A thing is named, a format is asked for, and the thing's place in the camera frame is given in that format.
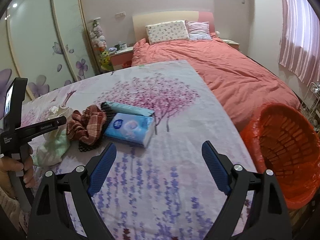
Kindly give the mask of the person's left hand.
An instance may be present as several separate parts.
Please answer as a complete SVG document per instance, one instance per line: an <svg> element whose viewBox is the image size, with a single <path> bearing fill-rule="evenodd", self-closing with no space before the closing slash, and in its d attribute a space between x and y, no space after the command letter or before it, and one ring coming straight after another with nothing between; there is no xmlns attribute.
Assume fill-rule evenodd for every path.
<svg viewBox="0 0 320 240"><path fill-rule="evenodd" d="M33 154L32 147L28 145L29 155L24 163L20 163L17 160L3 156L1 157L1 189L10 197L15 198L14 189L10 182L9 171L19 172L24 170L23 181L26 188L32 188L35 186L34 170L33 170Z"/></svg>

